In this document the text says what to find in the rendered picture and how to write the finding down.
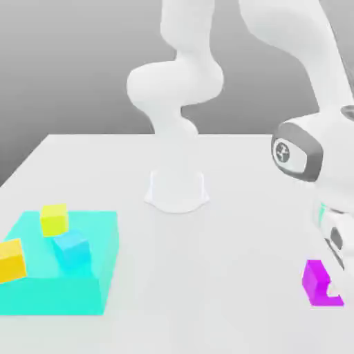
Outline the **small yellow-green cube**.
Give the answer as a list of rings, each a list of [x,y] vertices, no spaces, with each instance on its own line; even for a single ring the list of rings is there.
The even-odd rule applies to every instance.
[[[44,205],[40,212],[40,223],[45,237],[66,233],[69,226],[66,204]]]

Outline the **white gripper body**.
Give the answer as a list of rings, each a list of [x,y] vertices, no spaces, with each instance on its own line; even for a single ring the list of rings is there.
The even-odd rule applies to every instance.
[[[354,248],[342,242],[339,249],[336,244],[324,238],[324,265],[330,275],[332,288],[342,299],[354,299]]]

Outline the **small magenta cube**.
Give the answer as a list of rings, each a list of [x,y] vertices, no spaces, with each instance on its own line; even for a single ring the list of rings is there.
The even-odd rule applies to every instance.
[[[321,260],[307,260],[302,286],[312,306],[343,306],[344,302],[340,295],[329,296],[328,287],[331,278]]]

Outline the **small orange-yellow cube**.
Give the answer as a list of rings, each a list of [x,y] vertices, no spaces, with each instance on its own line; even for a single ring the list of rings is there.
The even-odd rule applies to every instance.
[[[0,283],[27,276],[24,251],[20,239],[0,243]]]

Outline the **large teal box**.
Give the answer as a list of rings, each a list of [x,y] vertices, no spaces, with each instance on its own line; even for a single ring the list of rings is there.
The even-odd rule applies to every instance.
[[[0,283],[0,315],[101,315],[119,249],[114,211],[71,211],[71,230],[81,231],[91,259],[63,268],[53,240],[43,236],[38,211],[25,211],[6,239],[20,239],[27,275]]]

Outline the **small cyan cube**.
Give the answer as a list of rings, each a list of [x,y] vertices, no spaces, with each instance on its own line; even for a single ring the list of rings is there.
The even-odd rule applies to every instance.
[[[80,230],[69,230],[52,240],[54,253],[64,272],[73,272],[91,263],[89,240]]]

